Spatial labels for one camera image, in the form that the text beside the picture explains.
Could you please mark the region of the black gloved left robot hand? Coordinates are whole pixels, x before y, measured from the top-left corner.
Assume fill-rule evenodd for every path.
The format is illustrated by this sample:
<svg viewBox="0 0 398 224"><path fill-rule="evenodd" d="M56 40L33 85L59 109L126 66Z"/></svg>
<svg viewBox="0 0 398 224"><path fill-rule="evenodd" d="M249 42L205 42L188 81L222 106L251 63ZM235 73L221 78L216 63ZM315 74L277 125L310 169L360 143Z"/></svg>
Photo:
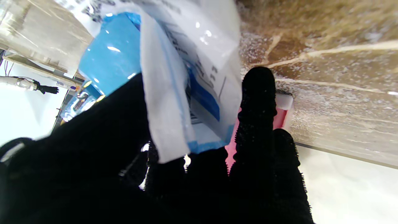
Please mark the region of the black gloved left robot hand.
<svg viewBox="0 0 398 224"><path fill-rule="evenodd" d="M151 161L145 190L134 159L151 140L142 75L46 138L1 147L2 224L313 224L294 139L273 129L272 71L243 78L234 164L224 147Z"/></svg>

